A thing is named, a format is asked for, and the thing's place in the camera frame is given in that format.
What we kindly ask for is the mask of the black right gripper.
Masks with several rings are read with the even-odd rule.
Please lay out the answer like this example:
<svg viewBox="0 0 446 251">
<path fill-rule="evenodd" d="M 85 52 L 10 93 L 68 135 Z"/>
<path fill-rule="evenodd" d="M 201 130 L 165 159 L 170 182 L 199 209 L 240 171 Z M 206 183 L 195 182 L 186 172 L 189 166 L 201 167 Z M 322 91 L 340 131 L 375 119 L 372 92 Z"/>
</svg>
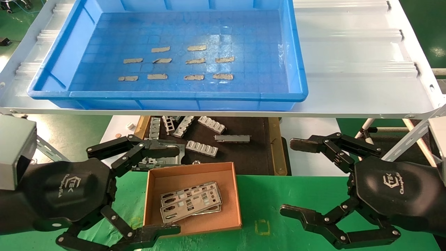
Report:
<svg viewBox="0 0 446 251">
<path fill-rule="evenodd" d="M 299 220 L 305 231 L 322 235 L 336 249 L 390 245 L 401 237 L 394 226 L 445 236 L 446 189 L 435 167 L 384 161 L 377 158 L 382 154 L 377 146 L 342 133 L 291 138 L 290 148 L 322 153 L 344 173 L 354 174 L 357 198 L 350 197 L 326 214 L 289 204 L 280 208 L 282 216 Z M 355 164 L 347 153 L 364 159 Z M 354 211 L 378 229 L 341 230 L 337 224 Z"/>
</svg>

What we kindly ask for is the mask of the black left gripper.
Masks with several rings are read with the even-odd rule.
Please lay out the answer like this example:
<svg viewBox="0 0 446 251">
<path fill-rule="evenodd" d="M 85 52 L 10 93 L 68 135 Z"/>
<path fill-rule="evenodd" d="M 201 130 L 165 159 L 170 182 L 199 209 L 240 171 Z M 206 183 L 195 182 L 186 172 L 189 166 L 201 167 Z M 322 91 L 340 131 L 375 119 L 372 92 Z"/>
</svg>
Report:
<svg viewBox="0 0 446 251">
<path fill-rule="evenodd" d="M 21 231 L 55 231 L 68 228 L 56 244 L 68 251 L 135 251 L 151 248 L 161 236 L 177 235 L 177 224 L 147 225 L 132 229 L 110 206 L 116 192 L 116 177 L 122 177 L 145 158 L 179 155 L 176 147 L 135 135 L 117 138 L 86 149 L 88 160 L 58 161 L 29 167 L 18 184 L 16 209 Z M 101 160 L 123 154 L 110 168 Z M 111 246 L 80 239 L 103 218 L 122 238 Z"/>
</svg>

